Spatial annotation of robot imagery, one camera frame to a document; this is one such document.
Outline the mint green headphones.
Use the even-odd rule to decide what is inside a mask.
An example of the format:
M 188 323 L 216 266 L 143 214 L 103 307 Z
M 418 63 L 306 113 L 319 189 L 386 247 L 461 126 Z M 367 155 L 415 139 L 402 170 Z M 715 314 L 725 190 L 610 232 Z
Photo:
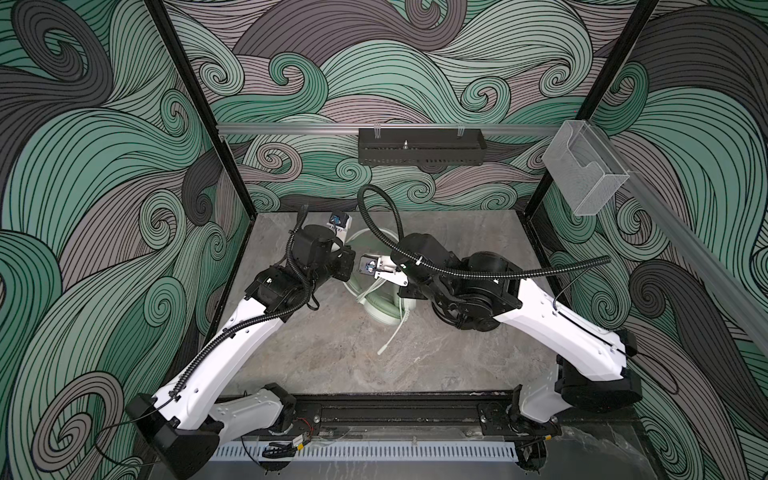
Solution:
M 358 260 L 363 254 L 385 254 L 385 245 L 368 228 L 352 234 L 347 239 L 347 244 L 356 252 Z M 394 328 L 389 340 L 377 352 L 378 355 L 382 355 L 412 316 L 417 301 L 401 298 L 398 285 L 364 275 L 358 269 L 353 271 L 352 276 L 345 283 L 345 288 L 371 319 Z

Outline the black headphones with blue band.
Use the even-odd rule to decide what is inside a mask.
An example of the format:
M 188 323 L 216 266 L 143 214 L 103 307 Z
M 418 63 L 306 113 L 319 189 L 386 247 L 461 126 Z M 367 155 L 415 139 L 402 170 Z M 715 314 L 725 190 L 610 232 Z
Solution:
M 500 326 L 494 318 L 491 302 L 479 295 L 469 295 L 465 302 L 441 306 L 432 303 L 432 310 L 444 323 L 458 330 L 490 332 Z

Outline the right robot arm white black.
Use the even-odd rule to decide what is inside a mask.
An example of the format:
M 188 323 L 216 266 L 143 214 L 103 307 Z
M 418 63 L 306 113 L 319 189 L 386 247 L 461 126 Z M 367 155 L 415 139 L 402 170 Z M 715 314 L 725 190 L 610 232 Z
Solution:
M 626 329 L 602 329 L 541 289 L 536 278 L 558 274 L 556 268 L 524 270 L 493 252 L 459 258 L 434 236 L 387 236 L 372 219 L 366 197 L 378 195 L 390 208 L 394 200 L 380 187 L 362 186 L 357 204 L 369 231 L 390 252 L 369 256 L 361 269 L 398 286 L 403 299 L 427 301 L 444 323 L 458 330 L 488 332 L 514 327 L 556 354 L 556 361 L 534 383 L 521 388 L 516 415 L 529 423 L 546 424 L 568 409 L 608 413 L 638 403 L 640 376 L 631 369 L 637 342 Z

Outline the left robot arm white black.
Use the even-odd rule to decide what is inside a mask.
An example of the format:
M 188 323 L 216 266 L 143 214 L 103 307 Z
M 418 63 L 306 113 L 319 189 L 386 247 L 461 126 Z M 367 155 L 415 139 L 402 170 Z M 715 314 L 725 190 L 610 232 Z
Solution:
M 351 219 L 335 211 L 308 225 L 302 208 L 282 260 L 256 275 L 234 313 L 200 352 L 153 394 L 139 394 L 126 413 L 160 463 L 189 479 L 222 444 L 256 430 L 278 435 L 293 427 L 296 399 L 276 383 L 222 402 L 224 388 L 272 334 L 312 301 L 330 279 L 350 278 L 355 258 L 345 237 Z

